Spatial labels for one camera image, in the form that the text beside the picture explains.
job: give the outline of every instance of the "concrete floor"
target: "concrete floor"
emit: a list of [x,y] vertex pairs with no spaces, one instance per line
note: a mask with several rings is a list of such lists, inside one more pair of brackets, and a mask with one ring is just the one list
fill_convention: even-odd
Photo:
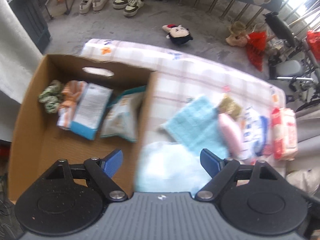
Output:
[[[191,7],[194,0],[184,0],[178,6],[177,0],[168,3],[145,0],[145,5],[136,16],[126,18],[122,10],[112,7],[113,0],[99,12],[90,10],[79,14],[79,3],[75,0],[69,15],[61,15],[48,20],[52,41],[46,53],[79,55],[83,45],[91,38],[114,39],[150,44],[175,49],[234,67],[258,78],[267,79],[267,71],[259,72],[250,64],[244,48],[230,47],[225,38],[229,36],[227,27],[230,22],[218,18],[220,12],[212,15],[205,8],[195,10]],[[161,29],[166,24],[182,24],[190,30],[194,40],[182,46],[175,46],[166,39]]]

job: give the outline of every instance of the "bicycle seat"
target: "bicycle seat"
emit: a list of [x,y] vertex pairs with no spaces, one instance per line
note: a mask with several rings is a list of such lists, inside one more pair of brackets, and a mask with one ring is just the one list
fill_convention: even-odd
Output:
[[292,34],[292,30],[290,27],[278,17],[277,12],[271,12],[264,14],[266,17],[265,21],[270,27],[270,29],[274,32],[274,34],[282,40],[287,40],[291,47],[296,47],[296,42],[294,36]]
[[278,77],[301,77],[303,69],[297,60],[288,60],[276,65],[276,75]]

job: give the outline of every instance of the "cardboard box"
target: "cardboard box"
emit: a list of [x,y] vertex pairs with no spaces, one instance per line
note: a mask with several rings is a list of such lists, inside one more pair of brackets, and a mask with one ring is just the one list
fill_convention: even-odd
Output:
[[[86,73],[82,68],[87,66],[108,69],[114,75],[105,77]],[[137,143],[130,143],[120,137],[100,138],[99,132],[95,140],[90,141],[71,131],[58,128],[58,115],[47,114],[43,104],[38,102],[38,95],[54,79],[63,83],[84,80],[109,87],[116,94],[147,85],[138,119]],[[67,159],[70,164],[82,163],[91,157],[104,157],[115,148],[123,151],[124,160],[113,180],[131,195],[136,162],[146,126],[145,117],[149,113],[155,82],[156,73],[146,68],[70,55],[44,56],[30,82],[14,130],[9,161],[9,199],[16,201],[58,159]],[[84,180],[78,183],[86,185]]]

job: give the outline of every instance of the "orange flower print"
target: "orange flower print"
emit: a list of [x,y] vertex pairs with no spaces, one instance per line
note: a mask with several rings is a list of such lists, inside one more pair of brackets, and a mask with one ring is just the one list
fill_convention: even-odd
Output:
[[101,54],[107,54],[107,53],[111,53],[111,49],[109,47],[104,47],[101,49]]

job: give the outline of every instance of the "box handle hole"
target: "box handle hole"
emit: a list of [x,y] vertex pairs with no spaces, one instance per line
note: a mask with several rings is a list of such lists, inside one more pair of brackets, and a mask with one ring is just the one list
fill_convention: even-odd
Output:
[[112,71],[104,69],[104,68],[84,67],[84,68],[82,68],[82,70],[84,72],[89,73],[89,74],[100,75],[100,76],[104,76],[104,77],[112,77],[115,75]]

